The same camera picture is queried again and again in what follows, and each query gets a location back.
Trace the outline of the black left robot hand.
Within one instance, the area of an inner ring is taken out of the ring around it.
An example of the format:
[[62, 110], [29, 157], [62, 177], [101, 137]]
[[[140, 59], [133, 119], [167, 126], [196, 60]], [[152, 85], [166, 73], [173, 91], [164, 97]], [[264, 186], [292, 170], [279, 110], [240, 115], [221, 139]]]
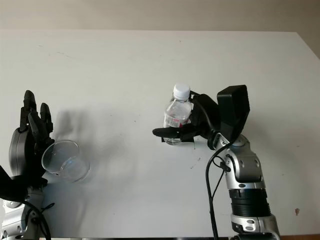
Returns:
[[43, 178], [45, 169], [42, 166], [42, 156], [55, 142], [50, 137], [52, 132], [49, 106], [43, 102], [40, 112], [37, 112], [35, 96], [32, 91], [26, 90], [20, 109], [19, 127], [13, 132], [9, 146], [9, 165], [14, 180], [33, 188], [48, 184], [48, 180]]

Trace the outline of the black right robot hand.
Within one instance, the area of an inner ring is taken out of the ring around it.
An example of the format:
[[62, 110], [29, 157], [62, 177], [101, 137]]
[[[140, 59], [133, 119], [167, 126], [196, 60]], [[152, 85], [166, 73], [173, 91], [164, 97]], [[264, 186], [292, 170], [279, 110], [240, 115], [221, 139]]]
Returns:
[[220, 132], [221, 117], [218, 104], [206, 94], [191, 91], [189, 100], [193, 104], [189, 123], [182, 127], [155, 128], [153, 135], [157, 137], [179, 139], [192, 142], [194, 137], [201, 136], [207, 140], [207, 146], [215, 150], [215, 138]]

